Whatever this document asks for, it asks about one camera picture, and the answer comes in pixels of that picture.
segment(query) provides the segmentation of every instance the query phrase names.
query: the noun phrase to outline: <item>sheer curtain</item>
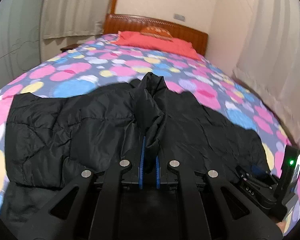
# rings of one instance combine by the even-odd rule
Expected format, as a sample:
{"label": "sheer curtain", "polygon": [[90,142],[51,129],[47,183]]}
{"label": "sheer curtain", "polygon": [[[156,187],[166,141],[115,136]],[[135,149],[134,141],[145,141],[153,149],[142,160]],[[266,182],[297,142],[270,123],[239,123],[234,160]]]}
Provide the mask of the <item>sheer curtain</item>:
{"label": "sheer curtain", "polygon": [[100,34],[108,4],[109,0],[44,0],[41,37]]}
{"label": "sheer curtain", "polygon": [[255,0],[234,74],[257,92],[300,147],[300,1]]}

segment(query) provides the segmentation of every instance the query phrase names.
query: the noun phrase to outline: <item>headboard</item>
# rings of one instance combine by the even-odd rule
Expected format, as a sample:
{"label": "headboard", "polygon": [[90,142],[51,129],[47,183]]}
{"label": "headboard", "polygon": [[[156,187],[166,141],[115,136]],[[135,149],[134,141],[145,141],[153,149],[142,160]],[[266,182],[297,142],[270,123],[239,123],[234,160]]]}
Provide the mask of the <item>headboard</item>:
{"label": "headboard", "polygon": [[146,26],[162,27],[168,30],[174,38],[191,42],[197,53],[205,55],[208,41],[207,33],[164,20],[136,15],[108,14],[103,33],[118,33],[118,31],[139,32]]}

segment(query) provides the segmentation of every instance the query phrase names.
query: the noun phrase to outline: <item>black jacket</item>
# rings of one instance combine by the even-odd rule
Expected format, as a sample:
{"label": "black jacket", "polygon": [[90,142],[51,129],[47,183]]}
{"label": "black jacket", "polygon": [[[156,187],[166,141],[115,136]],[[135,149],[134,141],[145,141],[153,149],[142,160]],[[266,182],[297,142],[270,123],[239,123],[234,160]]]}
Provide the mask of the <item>black jacket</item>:
{"label": "black jacket", "polygon": [[269,171],[261,140],[202,106],[190,92],[167,89],[163,77],[112,84],[72,98],[16,95],[7,120],[5,154],[11,183],[1,218],[16,233],[55,189],[85,169],[106,170],[128,151],[140,152],[145,169],[162,152],[193,170],[217,170],[235,182],[233,170],[252,165]]}

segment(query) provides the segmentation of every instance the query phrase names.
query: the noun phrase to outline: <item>polka dot bedspread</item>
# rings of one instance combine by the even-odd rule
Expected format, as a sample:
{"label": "polka dot bedspread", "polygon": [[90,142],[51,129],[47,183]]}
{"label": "polka dot bedspread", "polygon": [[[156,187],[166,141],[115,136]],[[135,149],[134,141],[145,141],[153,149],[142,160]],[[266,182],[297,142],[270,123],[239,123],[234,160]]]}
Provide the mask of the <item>polka dot bedspread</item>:
{"label": "polka dot bedspread", "polygon": [[[255,130],[266,152],[272,172],[281,175],[285,145],[289,140],[274,115],[245,88],[236,84],[202,56],[201,61],[175,54],[110,43],[108,34],[68,50],[22,74],[0,90],[0,207],[9,182],[4,163],[5,124],[13,99],[31,92],[40,97],[71,97],[115,82],[129,82],[147,72],[164,76],[167,87],[177,93],[190,91],[197,100],[219,111],[233,123]],[[300,218],[298,202],[287,217],[285,234]]]}

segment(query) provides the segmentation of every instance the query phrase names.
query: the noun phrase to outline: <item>silver screw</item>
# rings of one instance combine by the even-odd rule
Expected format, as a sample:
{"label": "silver screw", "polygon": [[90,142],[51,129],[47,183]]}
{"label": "silver screw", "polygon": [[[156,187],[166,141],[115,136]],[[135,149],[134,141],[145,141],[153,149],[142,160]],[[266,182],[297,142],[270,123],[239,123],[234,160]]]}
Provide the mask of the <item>silver screw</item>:
{"label": "silver screw", "polygon": [[172,167],[178,167],[180,165],[180,162],[173,160],[173,161],[170,161],[169,164]]}
{"label": "silver screw", "polygon": [[84,178],[90,177],[91,176],[91,171],[85,170],[85,171],[81,172],[81,176],[84,177]]}
{"label": "silver screw", "polygon": [[130,162],[128,160],[122,160],[119,162],[119,164],[122,167],[127,167],[130,164]]}
{"label": "silver screw", "polygon": [[211,171],[208,171],[208,175],[212,178],[216,178],[216,177],[218,177],[218,172],[211,170]]}

